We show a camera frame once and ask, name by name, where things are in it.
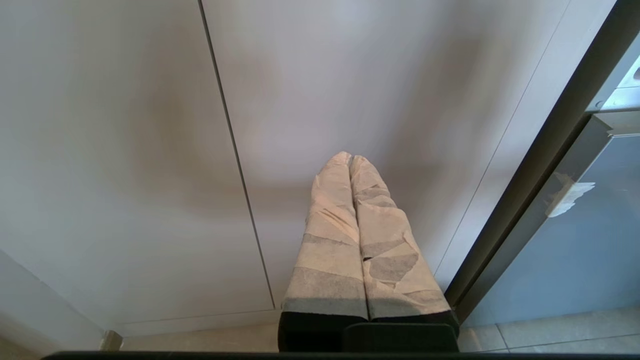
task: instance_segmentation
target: paper wrapping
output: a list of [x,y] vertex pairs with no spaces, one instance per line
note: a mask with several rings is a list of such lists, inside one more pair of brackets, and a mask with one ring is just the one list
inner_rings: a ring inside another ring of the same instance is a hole
[[370,320],[450,311],[376,168],[354,156],[349,170]]
[[367,318],[349,161],[340,152],[316,176],[305,234],[282,310]]

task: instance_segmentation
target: tile floor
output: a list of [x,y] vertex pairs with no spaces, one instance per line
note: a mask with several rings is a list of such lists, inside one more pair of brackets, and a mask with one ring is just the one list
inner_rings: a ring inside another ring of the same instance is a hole
[[[126,338],[122,350],[277,352],[277,325]],[[462,352],[640,354],[640,307],[463,327]]]

